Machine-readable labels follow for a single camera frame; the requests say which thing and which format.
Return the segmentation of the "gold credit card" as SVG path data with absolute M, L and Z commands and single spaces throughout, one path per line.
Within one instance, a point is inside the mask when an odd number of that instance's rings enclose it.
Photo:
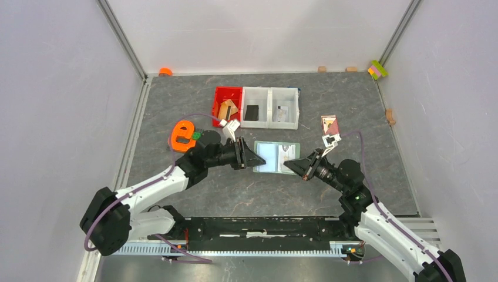
M 237 105 L 236 105 L 234 102 L 233 102 L 233 104 L 234 104 L 234 107 L 232 108 L 231 116 L 232 116 L 232 115 L 234 115 L 234 114 L 236 114 L 236 113 L 238 112 L 238 107 L 237 107 Z
M 218 118 L 220 120 L 229 120 L 234 107 L 233 101 L 231 99 L 225 100 L 220 103 L 220 108 L 218 110 Z

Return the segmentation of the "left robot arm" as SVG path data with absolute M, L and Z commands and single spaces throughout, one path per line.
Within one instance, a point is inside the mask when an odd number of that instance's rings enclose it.
M 165 208 L 150 212 L 145 209 L 198 184 L 212 167 L 229 165 L 240 170 L 265 163 L 242 137 L 221 143 L 220 134 L 208 130 L 165 171 L 115 192 L 108 187 L 99 189 L 79 224 L 85 233 L 84 248 L 109 256 L 130 239 L 155 234 L 178 239 L 184 233 L 179 217 Z

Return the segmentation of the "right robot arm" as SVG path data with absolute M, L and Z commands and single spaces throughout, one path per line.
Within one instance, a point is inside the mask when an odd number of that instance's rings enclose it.
M 341 236 L 366 242 L 409 281 L 466 281 L 462 261 L 453 250 L 440 250 L 387 211 L 364 185 L 359 162 L 345 159 L 335 166 L 316 149 L 307 157 L 285 161 L 284 166 L 304 181 L 317 178 L 341 192 Z

